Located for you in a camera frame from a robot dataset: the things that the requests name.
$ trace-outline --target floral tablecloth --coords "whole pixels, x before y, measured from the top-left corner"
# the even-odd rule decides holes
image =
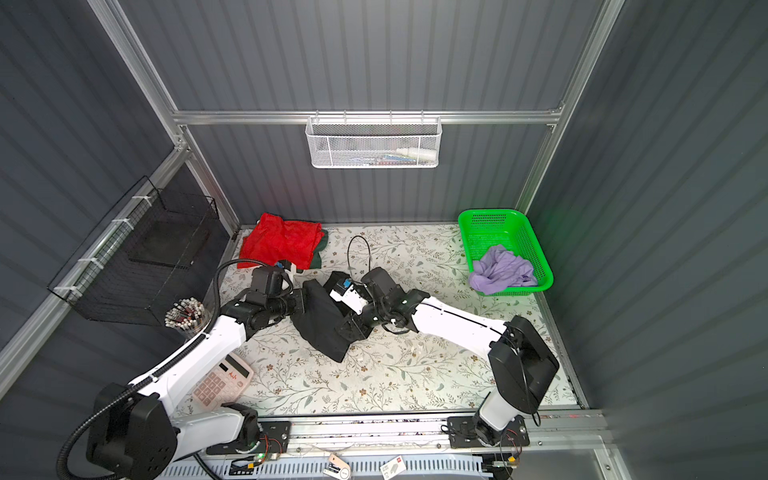
[[[458,225],[331,227],[323,268],[306,270],[298,283],[324,283],[332,270],[348,271],[346,248],[355,235],[371,246],[372,267],[382,266],[405,291],[418,288],[448,304],[494,319],[522,315],[555,351],[533,296],[480,296],[467,284],[468,266]],[[236,252],[249,230],[240,232]],[[367,271],[368,250],[360,239],[350,249],[356,280]],[[250,285],[251,269],[227,271],[222,302]],[[395,336],[374,329],[350,346],[342,363],[333,362],[301,338],[289,320],[265,329],[235,351],[255,372],[238,402],[261,415],[396,412],[471,409],[494,385],[485,359],[442,338],[408,333]],[[562,369],[542,401],[574,406],[576,398]],[[179,413],[203,411],[187,397]]]

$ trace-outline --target dark green cloth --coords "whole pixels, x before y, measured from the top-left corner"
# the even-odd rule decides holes
[[[320,243],[315,247],[315,255],[312,257],[312,263],[310,264],[310,270],[323,268],[323,261],[320,259],[320,252],[325,250],[328,246],[328,230],[321,230],[323,232],[323,238],[320,239]]]

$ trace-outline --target black cloth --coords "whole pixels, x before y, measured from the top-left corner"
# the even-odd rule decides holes
[[[337,332],[346,322],[345,318],[317,280],[304,282],[302,288],[306,292],[305,311],[291,316],[293,325],[311,346],[334,362],[341,363],[352,343]]]

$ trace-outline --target red cloth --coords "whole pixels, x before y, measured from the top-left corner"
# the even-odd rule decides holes
[[[323,238],[320,223],[285,221],[276,215],[263,214],[259,224],[243,242],[240,258],[253,258],[269,265],[288,260],[296,268],[307,270],[317,244]],[[252,263],[238,263],[237,268],[248,268]]]

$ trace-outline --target mounting plate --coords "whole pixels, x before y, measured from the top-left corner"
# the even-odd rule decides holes
[[[470,416],[455,416],[446,419],[449,432],[457,432],[448,434],[452,449],[470,449],[487,446],[480,443],[480,440],[477,439],[475,423],[472,419],[473,417]],[[525,420],[521,416],[518,415],[509,422],[506,429],[517,433],[517,436],[513,436],[517,446],[527,447],[531,444],[531,440],[528,437],[528,429],[525,428]]]
[[[269,439],[268,442],[261,442],[252,455],[259,453],[267,453],[267,460],[272,460],[273,453],[287,452],[288,441],[290,440],[290,422],[261,422],[259,421],[261,433],[259,436],[263,438],[265,435]],[[208,455],[239,455],[228,444],[212,445],[205,449]]]

